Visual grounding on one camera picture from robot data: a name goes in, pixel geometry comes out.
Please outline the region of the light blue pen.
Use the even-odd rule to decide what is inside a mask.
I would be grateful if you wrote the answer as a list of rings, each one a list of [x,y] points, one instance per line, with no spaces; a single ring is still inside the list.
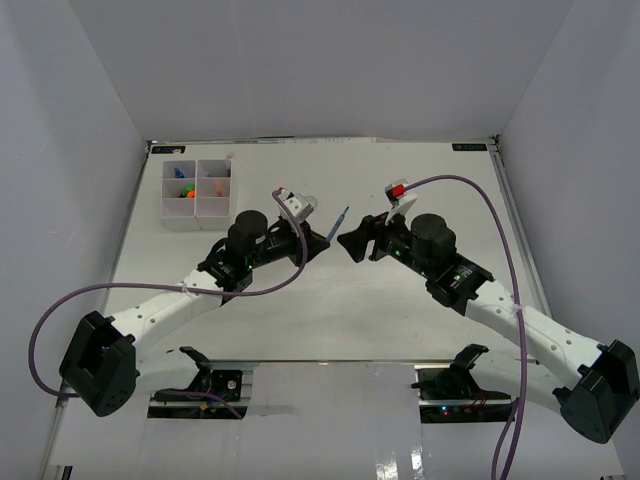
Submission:
[[[332,225],[330,231],[328,232],[326,239],[329,242],[332,242],[333,239],[335,238],[335,235],[337,234],[340,226],[342,225],[342,223],[345,220],[345,217],[347,215],[349,211],[349,206],[346,206],[345,209],[339,214],[339,216],[337,217],[336,221],[334,222],[334,224]]]

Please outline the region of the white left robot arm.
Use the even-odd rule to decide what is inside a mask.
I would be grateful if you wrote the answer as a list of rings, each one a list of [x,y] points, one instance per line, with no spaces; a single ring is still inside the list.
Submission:
[[[238,391],[214,390],[212,363],[196,349],[180,346],[155,354],[150,349],[245,291],[256,268],[281,259],[301,266],[329,246],[308,222],[295,229],[284,218],[270,224],[258,211],[242,212],[226,237],[214,244],[176,290],[109,317],[97,311],[83,317],[59,372],[98,417],[114,413],[134,393],[142,392],[170,399],[237,400]]]

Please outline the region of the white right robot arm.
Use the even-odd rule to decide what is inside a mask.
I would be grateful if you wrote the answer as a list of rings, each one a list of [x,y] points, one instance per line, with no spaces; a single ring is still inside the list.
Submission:
[[[517,395],[527,375],[527,398],[558,414],[584,438],[607,443],[639,400],[634,351],[620,340],[604,344],[557,323],[530,306],[456,249],[456,235],[435,214],[411,222],[401,215],[364,217],[337,238],[354,262],[392,258],[423,277],[446,308],[524,345],[535,365],[521,368],[488,348],[472,345],[452,363],[453,390],[472,399],[484,390]]]

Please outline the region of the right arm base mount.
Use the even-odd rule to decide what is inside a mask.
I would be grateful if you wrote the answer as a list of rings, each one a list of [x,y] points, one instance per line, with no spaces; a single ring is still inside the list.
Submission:
[[[508,419],[513,400],[505,393],[481,389],[471,373],[489,349],[470,344],[443,367],[416,366],[411,388],[417,391],[423,425],[496,423]]]

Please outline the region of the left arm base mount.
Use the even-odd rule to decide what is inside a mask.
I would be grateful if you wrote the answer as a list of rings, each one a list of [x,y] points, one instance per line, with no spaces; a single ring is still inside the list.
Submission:
[[[242,420],[248,410],[248,371],[214,367],[211,360],[193,347],[179,349],[196,372],[186,387],[166,387],[151,396],[150,419]]]

